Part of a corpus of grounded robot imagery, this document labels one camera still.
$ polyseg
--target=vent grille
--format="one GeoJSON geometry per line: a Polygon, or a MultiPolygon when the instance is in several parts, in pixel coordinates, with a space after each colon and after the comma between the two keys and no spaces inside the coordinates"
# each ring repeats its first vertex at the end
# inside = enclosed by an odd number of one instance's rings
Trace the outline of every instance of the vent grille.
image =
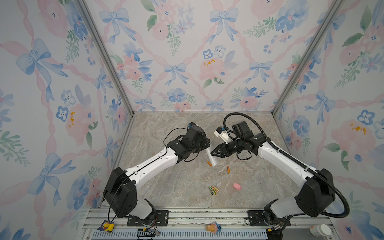
{"type": "MultiPolygon", "coordinates": [[[[205,229],[158,229],[160,235],[153,239],[268,239],[265,229],[223,229],[217,234],[207,232],[205,229]]],[[[93,231],[91,239],[109,240],[109,239],[137,239],[139,233],[140,239],[151,239],[145,237],[148,233],[137,232],[137,229],[115,229],[113,232],[93,231]]]]}

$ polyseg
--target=wire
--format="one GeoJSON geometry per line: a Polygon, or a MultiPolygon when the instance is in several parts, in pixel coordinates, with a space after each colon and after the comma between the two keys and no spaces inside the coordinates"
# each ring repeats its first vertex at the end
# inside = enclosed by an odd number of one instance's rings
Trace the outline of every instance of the wire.
{"type": "Polygon", "coordinates": [[[176,129],[185,129],[185,130],[188,130],[188,129],[184,128],[184,127],[178,127],[178,128],[173,129],[172,131],[170,131],[170,132],[168,133],[168,135],[167,135],[167,136],[164,138],[164,140],[163,140],[163,144],[164,144],[164,146],[166,147],[166,154],[167,154],[167,152],[168,152],[168,148],[167,148],[167,145],[166,145],[164,142],[165,142],[165,140],[167,139],[167,137],[170,135],[170,133],[173,132],[173,131],[175,131],[176,129]]]}
{"type": "MultiPolygon", "coordinates": [[[[261,221],[263,221],[263,220],[265,220],[265,219],[266,219],[266,217],[260,219],[260,220],[257,221],[257,222],[253,222],[252,225],[254,225],[254,224],[258,224],[259,222],[261,222],[261,221]]],[[[245,219],[245,224],[247,224],[248,226],[250,226],[250,224],[247,223],[247,220],[250,220],[250,219],[249,219],[249,218],[246,218],[246,219],[245,219]]]]}
{"type": "Polygon", "coordinates": [[[157,224],[156,224],[156,227],[155,227],[155,231],[153,232],[154,235],[156,235],[156,230],[157,230],[157,224]]]}
{"type": "Polygon", "coordinates": [[[317,179],[321,180],[323,183],[325,183],[326,185],[328,185],[335,193],[337,196],[339,196],[341,202],[343,203],[344,205],[344,212],[342,212],[341,214],[331,214],[331,213],[327,213],[327,212],[324,212],[322,211],[320,214],[324,215],[324,216],[328,216],[328,217],[334,217],[334,218],[343,218],[343,217],[346,217],[349,215],[349,204],[347,202],[347,200],[345,199],[345,197],[343,196],[343,194],[333,185],[331,184],[327,179],[325,179],[322,175],[318,174],[317,172],[315,172],[314,170],[312,170],[311,168],[307,168],[307,165],[300,162],[298,159],[296,159],[295,157],[293,157],[292,155],[290,155],[289,153],[283,151],[282,149],[280,149],[278,146],[276,146],[275,144],[273,144],[271,142],[271,140],[267,137],[267,135],[265,134],[264,130],[260,127],[260,125],[253,119],[251,118],[250,116],[244,114],[244,113],[229,113],[228,115],[226,115],[224,117],[224,120],[223,120],[223,126],[224,126],[224,129],[228,129],[227,126],[225,125],[225,122],[227,120],[227,118],[229,116],[232,116],[232,115],[240,115],[240,116],[243,116],[245,118],[248,118],[251,122],[253,122],[257,128],[260,130],[260,132],[262,133],[262,135],[264,136],[264,138],[267,140],[267,142],[274,148],[276,149],[279,153],[283,154],[284,156],[286,156],[287,158],[291,159],[293,162],[295,162],[297,165],[299,165],[300,167],[306,169],[306,171],[308,171],[309,173],[313,174],[317,179]]]}
{"type": "Polygon", "coordinates": [[[285,222],[284,222],[284,225],[283,225],[280,229],[278,229],[278,230],[274,230],[274,231],[271,231],[271,232],[273,232],[273,233],[276,233],[276,232],[282,232],[282,231],[285,229],[285,227],[288,225],[288,221],[289,221],[292,217],[293,217],[293,215],[288,216],[287,219],[286,219],[285,222]]]}
{"type": "Polygon", "coordinates": [[[197,158],[197,156],[199,155],[199,152],[200,152],[200,151],[197,152],[197,155],[196,155],[196,157],[195,157],[194,159],[192,159],[192,160],[188,160],[188,161],[186,161],[186,159],[184,159],[184,162],[192,162],[193,160],[195,160],[195,159],[197,158]]]}
{"type": "MultiPolygon", "coordinates": [[[[230,225],[236,225],[238,223],[242,223],[243,221],[240,222],[235,222],[235,223],[229,223],[229,224],[220,224],[220,226],[230,226],[230,225]]],[[[180,222],[175,222],[176,224],[180,225],[190,225],[190,224],[197,224],[197,225],[207,225],[209,223],[197,223],[197,222],[192,222],[192,223],[180,223],[180,222]]]]}
{"type": "Polygon", "coordinates": [[[228,136],[229,136],[232,140],[236,140],[236,139],[237,139],[237,137],[232,137],[231,134],[228,134],[228,136]]]}
{"type": "Polygon", "coordinates": [[[252,154],[251,154],[251,151],[248,151],[249,152],[249,154],[251,155],[250,157],[247,157],[247,158],[245,158],[245,159],[241,159],[241,158],[239,158],[239,156],[238,156],[238,152],[236,153],[236,157],[239,159],[239,160],[242,160],[242,161],[245,161],[245,160],[249,160],[249,159],[251,159],[252,158],[252,154]]]}
{"type": "Polygon", "coordinates": [[[108,222],[113,222],[113,220],[114,220],[115,217],[117,216],[117,214],[116,214],[116,215],[113,217],[112,221],[109,219],[109,213],[111,212],[111,207],[112,207],[113,200],[115,199],[116,194],[117,194],[117,192],[119,191],[120,187],[124,184],[124,182],[125,182],[127,179],[129,179],[129,177],[127,177],[126,179],[124,179],[124,181],[120,184],[119,188],[116,190],[115,195],[113,195],[111,204],[109,205],[109,209],[108,209],[108,222]]]}

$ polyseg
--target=black mounting plate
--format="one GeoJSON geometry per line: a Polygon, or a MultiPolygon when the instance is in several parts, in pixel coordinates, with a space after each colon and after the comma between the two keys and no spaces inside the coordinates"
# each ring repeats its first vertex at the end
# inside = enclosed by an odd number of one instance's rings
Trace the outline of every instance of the black mounting plate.
{"type": "MultiPolygon", "coordinates": [[[[264,212],[264,210],[249,210],[249,211],[247,211],[248,219],[249,219],[249,225],[251,225],[252,227],[256,227],[256,226],[269,226],[269,225],[267,225],[264,222],[264,220],[258,222],[260,219],[264,218],[263,217],[263,212],[264,212]]],[[[281,220],[281,225],[287,224],[286,225],[287,227],[289,227],[291,225],[290,221],[285,223],[286,222],[286,218],[280,218],[280,220],[281,220]]]]}
{"type": "MultiPolygon", "coordinates": [[[[157,217],[155,226],[166,227],[168,225],[168,210],[156,210],[155,219],[157,217]]],[[[129,215],[127,226],[130,227],[143,227],[142,220],[136,216],[129,215]]]]}

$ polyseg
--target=toy figure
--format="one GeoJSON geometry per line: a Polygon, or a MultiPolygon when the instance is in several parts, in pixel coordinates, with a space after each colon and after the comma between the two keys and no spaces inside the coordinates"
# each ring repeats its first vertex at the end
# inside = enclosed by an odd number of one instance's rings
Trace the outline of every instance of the toy figure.
{"type": "Polygon", "coordinates": [[[114,226],[115,226],[114,222],[108,222],[107,220],[104,220],[104,222],[101,224],[101,226],[97,230],[101,232],[102,231],[112,232],[114,226]]]}
{"type": "Polygon", "coordinates": [[[206,229],[207,229],[207,231],[212,232],[212,233],[221,232],[221,226],[217,222],[214,222],[210,225],[207,225],[206,229]]]}

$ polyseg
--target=blue bow pattern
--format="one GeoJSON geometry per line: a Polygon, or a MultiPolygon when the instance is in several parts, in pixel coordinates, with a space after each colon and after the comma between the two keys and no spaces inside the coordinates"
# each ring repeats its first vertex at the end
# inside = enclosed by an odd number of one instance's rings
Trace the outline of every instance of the blue bow pattern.
{"type": "Polygon", "coordinates": [[[107,86],[109,88],[113,88],[111,86],[111,81],[109,81],[109,82],[105,81],[106,78],[107,78],[107,75],[105,74],[104,69],[100,68],[100,75],[98,78],[95,79],[95,86],[97,89],[100,89],[100,87],[103,89],[103,91],[104,91],[104,104],[107,103],[107,97],[106,97],[107,89],[105,89],[105,86],[107,86]]]}
{"type": "Polygon", "coordinates": [[[31,185],[28,188],[28,193],[37,195],[41,193],[41,191],[44,188],[45,181],[47,181],[47,183],[51,184],[54,188],[56,188],[55,194],[53,196],[54,206],[56,206],[56,202],[58,200],[61,200],[59,191],[57,190],[57,188],[59,188],[60,181],[57,177],[54,177],[54,176],[49,177],[48,175],[66,173],[76,168],[76,167],[71,167],[72,160],[70,160],[67,164],[65,164],[61,168],[54,169],[60,163],[60,161],[61,161],[61,158],[56,153],[50,153],[45,160],[45,168],[43,168],[40,175],[32,181],[31,185]]]}
{"type": "Polygon", "coordinates": [[[185,64],[180,63],[177,66],[171,66],[171,65],[165,65],[164,66],[164,71],[166,73],[172,72],[172,79],[167,81],[165,85],[170,85],[170,83],[176,79],[176,74],[179,76],[180,80],[182,80],[185,84],[187,84],[186,80],[189,79],[187,77],[184,77],[180,72],[184,73],[185,72],[185,64]]]}
{"type": "Polygon", "coordinates": [[[305,106],[305,110],[306,111],[309,109],[317,110],[318,108],[320,108],[319,114],[317,115],[317,125],[319,125],[320,120],[324,122],[324,116],[323,116],[324,107],[325,107],[325,110],[329,112],[335,107],[336,103],[334,100],[328,99],[322,90],[317,91],[316,98],[319,99],[320,101],[316,103],[316,105],[314,105],[313,107],[305,106]]]}
{"type": "MultiPolygon", "coordinates": [[[[317,20],[318,24],[322,24],[322,22],[324,21],[325,15],[326,15],[326,12],[320,14],[320,17],[317,20]]],[[[339,16],[337,16],[335,18],[334,22],[332,23],[333,28],[335,30],[339,29],[339,27],[344,22],[344,20],[345,20],[345,14],[340,14],[339,16]]],[[[327,46],[328,46],[329,43],[333,43],[332,35],[331,35],[331,29],[328,30],[327,36],[325,37],[324,50],[327,49],[327,46]]]]}
{"type": "Polygon", "coordinates": [[[111,36],[108,42],[115,44],[115,38],[117,35],[120,34],[119,26],[131,39],[136,41],[135,37],[133,36],[136,32],[127,28],[123,23],[121,23],[121,21],[129,23],[128,12],[125,8],[119,8],[119,10],[117,10],[116,12],[108,12],[104,10],[99,12],[99,15],[101,17],[101,20],[105,23],[109,23],[110,21],[112,21],[113,29],[115,30],[115,35],[111,36]]]}
{"type": "Polygon", "coordinates": [[[206,101],[205,104],[207,106],[211,106],[211,110],[210,111],[213,111],[215,108],[218,110],[218,111],[224,111],[224,109],[222,109],[221,107],[219,106],[222,106],[224,104],[224,100],[218,100],[218,101],[206,101]]]}
{"type": "Polygon", "coordinates": [[[145,98],[145,99],[135,98],[133,99],[133,101],[137,104],[141,104],[141,109],[139,111],[142,111],[143,109],[145,109],[145,107],[148,107],[152,111],[155,111],[156,109],[155,107],[150,105],[152,104],[152,98],[145,98]]]}
{"type": "Polygon", "coordinates": [[[33,50],[31,50],[29,54],[22,54],[20,57],[18,57],[16,60],[16,64],[24,73],[28,75],[31,75],[35,71],[35,65],[36,65],[37,69],[43,75],[43,77],[48,83],[47,89],[45,90],[45,98],[46,98],[46,101],[49,103],[49,99],[55,100],[53,98],[51,87],[50,87],[52,82],[51,75],[49,74],[47,69],[38,62],[40,61],[44,66],[46,66],[47,68],[49,68],[50,70],[54,71],[55,73],[61,76],[68,77],[68,75],[61,71],[63,69],[62,64],[47,63],[46,61],[43,60],[44,58],[51,57],[51,53],[49,52],[43,40],[41,40],[40,38],[37,38],[33,45],[34,45],[33,50]]]}
{"type": "Polygon", "coordinates": [[[255,73],[253,74],[253,76],[251,78],[247,78],[246,80],[244,80],[244,83],[248,83],[252,78],[257,77],[257,75],[259,75],[259,72],[260,72],[260,75],[261,75],[262,79],[264,80],[264,82],[266,82],[265,78],[268,78],[269,75],[264,72],[264,69],[265,70],[271,69],[272,64],[273,64],[273,61],[268,61],[266,63],[251,63],[249,65],[249,69],[250,70],[256,69],[255,73]]]}
{"type": "Polygon", "coordinates": [[[217,25],[216,34],[210,36],[207,39],[207,42],[209,42],[211,44],[212,41],[214,40],[215,36],[219,35],[223,31],[223,19],[226,20],[226,21],[224,21],[225,30],[227,31],[229,38],[233,41],[233,35],[236,34],[237,31],[234,30],[233,28],[231,28],[231,26],[229,26],[227,21],[230,21],[232,23],[236,22],[238,14],[239,14],[239,10],[237,8],[231,8],[227,12],[220,12],[218,10],[210,12],[209,13],[209,19],[210,19],[211,23],[215,23],[217,21],[219,21],[219,22],[217,25]]]}

